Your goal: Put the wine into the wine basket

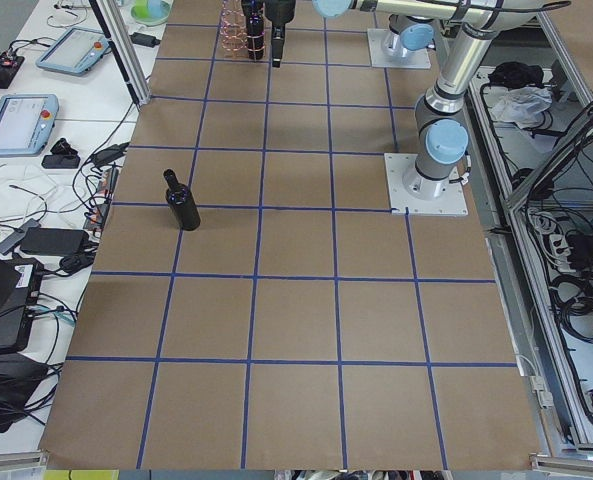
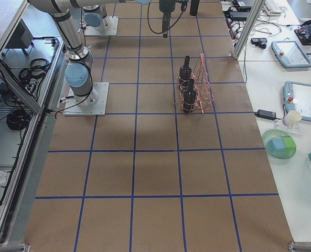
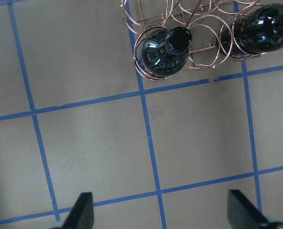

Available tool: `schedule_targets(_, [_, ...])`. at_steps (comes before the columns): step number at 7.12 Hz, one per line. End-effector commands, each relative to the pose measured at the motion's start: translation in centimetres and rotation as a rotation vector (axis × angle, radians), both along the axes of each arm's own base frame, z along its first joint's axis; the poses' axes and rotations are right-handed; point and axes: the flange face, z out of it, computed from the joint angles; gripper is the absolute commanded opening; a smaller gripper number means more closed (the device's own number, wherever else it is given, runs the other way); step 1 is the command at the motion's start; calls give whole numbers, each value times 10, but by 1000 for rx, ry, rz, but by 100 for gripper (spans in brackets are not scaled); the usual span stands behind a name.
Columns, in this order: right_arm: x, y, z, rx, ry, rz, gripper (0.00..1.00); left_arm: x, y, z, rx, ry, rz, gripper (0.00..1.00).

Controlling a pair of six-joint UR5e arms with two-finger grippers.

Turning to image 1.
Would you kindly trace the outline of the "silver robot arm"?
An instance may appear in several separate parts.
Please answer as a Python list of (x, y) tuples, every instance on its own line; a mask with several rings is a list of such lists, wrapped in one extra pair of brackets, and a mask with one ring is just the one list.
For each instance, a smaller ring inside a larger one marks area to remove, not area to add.
[[(271, 22), (271, 63), (281, 66), (286, 25), (295, 17), (295, 1), (263, 1), (266, 18)], [(367, 30), (371, 66), (429, 70), (428, 50), (433, 44), (431, 20), (419, 16), (391, 13), (386, 29)]]
[(420, 151), (402, 175), (413, 197), (434, 201), (443, 195), (455, 165), (465, 156), (469, 137), (460, 122), (467, 87), (492, 40), (537, 13), (569, 6), (569, 1), (316, 1), (325, 18), (348, 10), (383, 11), (405, 17), (459, 21), (460, 31), (434, 85), (419, 99), (415, 117)]

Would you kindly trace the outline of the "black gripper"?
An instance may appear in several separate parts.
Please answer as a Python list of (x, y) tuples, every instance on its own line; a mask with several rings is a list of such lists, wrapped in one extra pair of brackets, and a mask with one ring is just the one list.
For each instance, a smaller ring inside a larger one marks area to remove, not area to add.
[(286, 29), (295, 16), (295, 0), (266, 0), (265, 16), (272, 22), (271, 30), (271, 62), (273, 68), (282, 63)]

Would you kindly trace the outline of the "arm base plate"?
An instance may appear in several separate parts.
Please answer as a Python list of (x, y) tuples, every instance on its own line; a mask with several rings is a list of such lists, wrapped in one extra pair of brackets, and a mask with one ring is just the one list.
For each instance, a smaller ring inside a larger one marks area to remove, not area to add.
[(389, 29), (368, 29), (371, 66), (428, 70), (428, 46), (433, 41), (429, 27), (416, 26), (396, 34)]
[(390, 212), (394, 215), (464, 217), (468, 208), (458, 168), (442, 180), (428, 180), (416, 170), (416, 154), (384, 155)]

